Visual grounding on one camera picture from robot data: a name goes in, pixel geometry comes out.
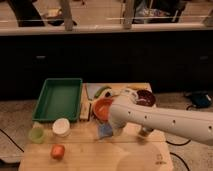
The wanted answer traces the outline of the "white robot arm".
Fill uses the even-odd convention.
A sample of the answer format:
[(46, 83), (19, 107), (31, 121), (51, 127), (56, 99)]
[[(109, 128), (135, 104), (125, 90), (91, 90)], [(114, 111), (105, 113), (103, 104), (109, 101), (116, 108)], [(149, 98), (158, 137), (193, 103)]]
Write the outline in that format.
[(141, 106), (136, 104), (138, 100), (137, 92), (129, 88), (114, 99), (108, 117), (114, 133), (134, 123), (213, 146), (212, 112)]

